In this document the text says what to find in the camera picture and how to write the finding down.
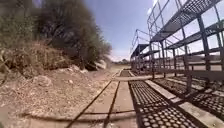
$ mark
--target sky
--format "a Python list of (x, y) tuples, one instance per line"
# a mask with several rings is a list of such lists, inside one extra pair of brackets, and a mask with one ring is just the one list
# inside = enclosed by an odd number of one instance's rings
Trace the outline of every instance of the sky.
[(85, 0), (101, 28), (105, 40), (112, 45), (112, 60), (130, 58), (135, 30), (147, 29), (147, 12), (153, 0)]
[[(152, 8), (156, 1), (158, 0), (85, 0), (87, 7), (93, 13), (96, 24), (102, 30), (102, 35), (112, 45), (113, 50), (110, 55), (112, 60), (119, 61), (130, 58), (130, 48), (134, 32), (136, 29), (148, 32), (148, 15), (152, 11), (150, 8)], [(224, 11), (223, 5), (224, 2), (222, 1), (217, 6), (220, 12)], [(170, 5), (170, 8), (165, 12), (172, 10), (173, 5)], [(207, 11), (202, 17), (206, 27), (217, 22), (214, 8)], [(184, 29), (187, 36), (199, 31), (197, 21), (194, 20)], [(217, 46), (214, 36), (209, 37), (208, 41), (210, 48)], [(189, 47), (191, 51), (199, 51), (202, 50), (202, 43), (193, 43)]]

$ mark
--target bush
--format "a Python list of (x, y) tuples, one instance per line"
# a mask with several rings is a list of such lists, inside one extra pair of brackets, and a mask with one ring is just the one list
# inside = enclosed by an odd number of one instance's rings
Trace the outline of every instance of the bush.
[(83, 0), (43, 0), (38, 8), (31, 0), (5, 0), (0, 8), (4, 72), (30, 77), (71, 64), (84, 68), (110, 53)]

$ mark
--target dirt embankment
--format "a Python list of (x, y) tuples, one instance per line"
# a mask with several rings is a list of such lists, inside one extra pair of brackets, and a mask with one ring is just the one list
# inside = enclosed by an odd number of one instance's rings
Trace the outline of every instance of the dirt embankment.
[(8, 82), (0, 87), (0, 122), (5, 128), (28, 128), (29, 115), (72, 119), (119, 70), (81, 73), (72, 66)]

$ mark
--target dry shrub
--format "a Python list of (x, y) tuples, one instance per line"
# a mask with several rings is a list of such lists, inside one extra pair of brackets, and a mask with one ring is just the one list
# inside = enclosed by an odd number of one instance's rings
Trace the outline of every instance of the dry shrub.
[(1, 71), (5, 68), (19, 72), (26, 78), (41, 74), (44, 70), (67, 68), (72, 61), (62, 51), (45, 45), (44, 42), (32, 42), (20, 49), (5, 49), (2, 55)]

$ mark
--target ground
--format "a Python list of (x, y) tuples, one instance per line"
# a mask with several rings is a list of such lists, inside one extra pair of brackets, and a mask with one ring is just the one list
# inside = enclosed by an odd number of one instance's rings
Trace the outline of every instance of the ground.
[(35, 79), (32, 89), (5, 85), (0, 89), (0, 121), (6, 128), (224, 127), (221, 87), (204, 88), (204, 81), (194, 79), (191, 93), (185, 94), (183, 76), (152, 80), (122, 69), (87, 75), (69, 68), (46, 74), (48, 86), (35, 85)]

